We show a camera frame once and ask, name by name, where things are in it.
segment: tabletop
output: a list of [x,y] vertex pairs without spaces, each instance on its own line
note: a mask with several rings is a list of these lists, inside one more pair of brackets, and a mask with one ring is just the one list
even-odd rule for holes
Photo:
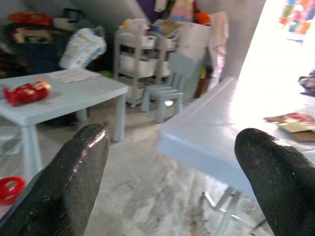
[[128,92],[128,86],[115,80],[99,76],[79,82],[63,83],[51,79],[47,74],[29,75],[0,80],[0,86],[14,89],[25,83],[34,83],[43,77],[52,86],[48,97],[18,107],[0,100],[0,115],[18,125],[33,125],[120,96]]
[[160,129],[157,148],[254,197],[234,154],[236,135],[253,127],[282,138],[315,164],[315,143],[298,143],[264,117],[315,113],[315,97],[297,83],[225,79]]

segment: paper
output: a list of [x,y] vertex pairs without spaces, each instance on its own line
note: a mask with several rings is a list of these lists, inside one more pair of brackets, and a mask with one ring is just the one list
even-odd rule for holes
[[64,83],[78,82],[82,80],[92,79],[98,76],[101,76],[101,74],[83,68],[61,70],[48,74],[48,77]]
[[315,118],[310,115],[295,112],[264,119],[267,122],[276,122],[282,130],[290,133],[299,142],[315,142]]

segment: white towel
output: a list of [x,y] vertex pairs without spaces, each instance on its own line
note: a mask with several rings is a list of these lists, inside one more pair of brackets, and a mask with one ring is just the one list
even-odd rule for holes
[[213,44],[218,54],[226,55],[226,44],[229,37],[228,17],[223,11],[211,14]]
[[213,69],[208,91],[219,84],[225,64],[226,45],[229,36],[228,18],[225,12],[211,14],[209,53]]
[[154,7],[155,12],[162,12],[166,9],[167,0],[156,0],[156,5]]

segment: bright light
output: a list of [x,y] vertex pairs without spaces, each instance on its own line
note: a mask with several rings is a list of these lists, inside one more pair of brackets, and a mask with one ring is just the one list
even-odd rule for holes
[[173,105],[173,101],[166,101],[166,102],[165,102],[165,105],[166,105],[167,107],[172,106],[172,105]]

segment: light blue chair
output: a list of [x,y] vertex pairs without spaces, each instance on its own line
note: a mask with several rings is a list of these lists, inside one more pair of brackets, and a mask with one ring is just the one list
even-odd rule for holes
[[197,60],[187,58],[179,53],[172,53],[169,58],[170,75],[165,85],[147,86],[143,96],[141,110],[150,110],[151,96],[157,98],[158,106],[155,121],[162,123],[164,120],[166,101],[175,100],[174,115],[182,110],[183,89],[187,79],[191,78],[198,65]]

